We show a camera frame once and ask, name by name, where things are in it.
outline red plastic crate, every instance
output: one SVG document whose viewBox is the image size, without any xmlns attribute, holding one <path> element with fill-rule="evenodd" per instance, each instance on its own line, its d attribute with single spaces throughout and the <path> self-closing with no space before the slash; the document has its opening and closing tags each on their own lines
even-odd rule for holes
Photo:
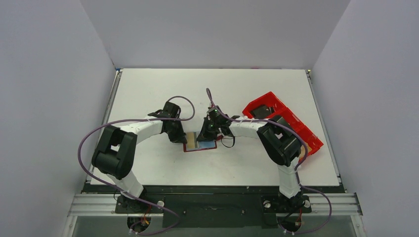
<svg viewBox="0 0 419 237">
<path fill-rule="evenodd" d="M 249 118 L 253 118 L 251 115 L 251 111 L 258 108 L 259 106 L 266 105 L 267 107 L 272 107 L 274 113 L 269 115 L 267 118 L 270 119 L 275 115 L 281 115 L 287 123 L 294 129 L 294 131 L 306 142 L 308 146 L 308 155 L 310 156 L 316 153 L 322 146 L 323 142 L 314 135 L 314 133 L 308 129 L 304 123 L 302 123 L 297 116 L 287 107 L 285 106 L 278 97 L 275 96 L 272 91 L 262 95 L 261 97 L 253 100 L 250 102 L 245 109 L 243 110 L 243 114 Z"/>
</svg>

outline card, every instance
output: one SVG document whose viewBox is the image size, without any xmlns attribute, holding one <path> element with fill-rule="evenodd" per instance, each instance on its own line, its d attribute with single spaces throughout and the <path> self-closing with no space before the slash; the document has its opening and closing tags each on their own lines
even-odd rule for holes
<svg viewBox="0 0 419 237">
<path fill-rule="evenodd" d="M 186 133 L 186 141 L 188 143 L 183 144 L 184 152 L 195 152 L 195 151 L 202 151 L 202 150 L 209 150 L 209 149 L 217 148 L 216 141 L 198 142 L 196 139 L 199 133 L 200 132 L 187 132 Z"/>
</svg>

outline white tabletop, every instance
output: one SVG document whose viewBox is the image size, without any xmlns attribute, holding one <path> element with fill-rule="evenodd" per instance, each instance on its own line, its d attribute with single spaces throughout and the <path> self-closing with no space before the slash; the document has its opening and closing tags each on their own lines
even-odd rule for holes
<svg viewBox="0 0 419 237">
<path fill-rule="evenodd" d="M 307 186 L 339 185 L 325 134 L 304 70 L 261 69 L 124 69 L 109 121 L 144 118 L 162 109 L 174 95 L 189 98 L 195 117 L 182 122 L 185 132 L 201 130 L 209 100 L 229 116 L 242 115 L 252 100 L 272 91 L 324 143 L 299 170 Z M 187 118 L 188 102 L 174 99 Z M 217 143 L 214 150 L 188 152 L 173 144 L 167 134 L 153 136 L 137 145 L 132 170 L 144 185 L 277 186 L 279 174 L 259 140 L 238 137 L 233 148 Z M 94 174 L 112 182 L 98 169 Z M 92 184 L 101 184 L 96 180 Z"/>
</svg>

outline screw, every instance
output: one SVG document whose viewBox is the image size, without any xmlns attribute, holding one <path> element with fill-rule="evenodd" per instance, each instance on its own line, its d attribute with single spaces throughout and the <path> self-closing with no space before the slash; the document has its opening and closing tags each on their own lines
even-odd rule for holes
<svg viewBox="0 0 419 237">
<path fill-rule="evenodd" d="M 165 202 L 164 201 L 158 201 L 157 202 L 157 205 L 159 205 L 159 206 L 165 206 Z"/>
</svg>

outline white enclosure wall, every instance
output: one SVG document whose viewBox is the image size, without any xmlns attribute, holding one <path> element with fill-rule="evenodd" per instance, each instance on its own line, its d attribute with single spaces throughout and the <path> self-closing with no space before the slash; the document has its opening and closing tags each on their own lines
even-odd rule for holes
<svg viewBox="0 0 419 237">
<path fill-rule="evenodd" d="M 117 67 L 312 68 L 349 0 L 81 0 Z"/>
<path fill-rule="evenodd" d="M 369 236 L 418 236 L 419 1 L 352 0 L 313 68 Z"/>
<path fill-rule="evenodd" d="M 79 0 L 3 0 L 0 32 L 0 236 L 60 236 L 115 70 Z"/>
</svg>

